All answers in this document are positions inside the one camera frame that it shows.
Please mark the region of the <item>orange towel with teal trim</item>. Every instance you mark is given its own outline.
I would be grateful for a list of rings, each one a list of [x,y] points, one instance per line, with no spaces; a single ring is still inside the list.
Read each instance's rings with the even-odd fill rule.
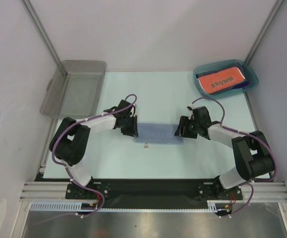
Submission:
[[[236,66],[216,72],[199,73],[196,78],[200,87],[207,94],[226,90],[246,81],[243,72]]]

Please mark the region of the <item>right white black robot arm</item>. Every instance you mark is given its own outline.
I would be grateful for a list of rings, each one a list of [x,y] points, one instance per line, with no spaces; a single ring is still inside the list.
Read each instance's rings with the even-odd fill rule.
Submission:
[[[219,142],[233,151],[235,166],[213,181],[215,197],[225,199],[232,188],[276,171],[274,156],[261,131],[246,133],[226,127],[220,121],[212,121],[206,107],[188,109],[192,115],[180,117],[175,136],[191,139],[200,136]]]

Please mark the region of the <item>purple microfiber towel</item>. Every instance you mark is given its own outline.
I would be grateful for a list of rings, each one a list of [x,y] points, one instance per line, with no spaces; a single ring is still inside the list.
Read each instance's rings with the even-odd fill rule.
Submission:
[[[232,89],[244,88],[244,87],[248,86],[249,83],[250,83],[250,82],[249,82],[248,80],[244,80],[244,81],[242,81],[241,83],[234,85],[234,86],[232,87]]]

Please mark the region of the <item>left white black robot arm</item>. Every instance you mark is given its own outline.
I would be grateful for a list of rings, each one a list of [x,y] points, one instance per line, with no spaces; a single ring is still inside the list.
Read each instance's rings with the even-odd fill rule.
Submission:
[[[123,135],[136,138],[139,136],[137,122],[136,104],[126,100],[90,118],[75,120],[66,117],[62,120],[49,150],[53,162],[62,165],[70,180],[77,185],[78,195],[89,198],[94,193],[94,186],[90,184],[92,175],[83,162],[89,137],[119,128]]]

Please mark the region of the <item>light blue towel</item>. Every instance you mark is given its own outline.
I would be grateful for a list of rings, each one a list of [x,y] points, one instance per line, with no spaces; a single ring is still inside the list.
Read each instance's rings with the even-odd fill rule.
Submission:
[[[183,145],[184,139],[175,136],[177,124],[139,123],[135,143],[157,145]]]

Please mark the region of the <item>dark blue-grey towel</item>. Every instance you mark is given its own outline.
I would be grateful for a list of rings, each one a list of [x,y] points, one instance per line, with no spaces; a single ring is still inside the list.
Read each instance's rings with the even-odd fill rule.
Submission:
[[[214,94],[230,88],[235,84],[233,76],[224,70],[205,75],[197,75],[197,80],[200,87],[207,94]]]

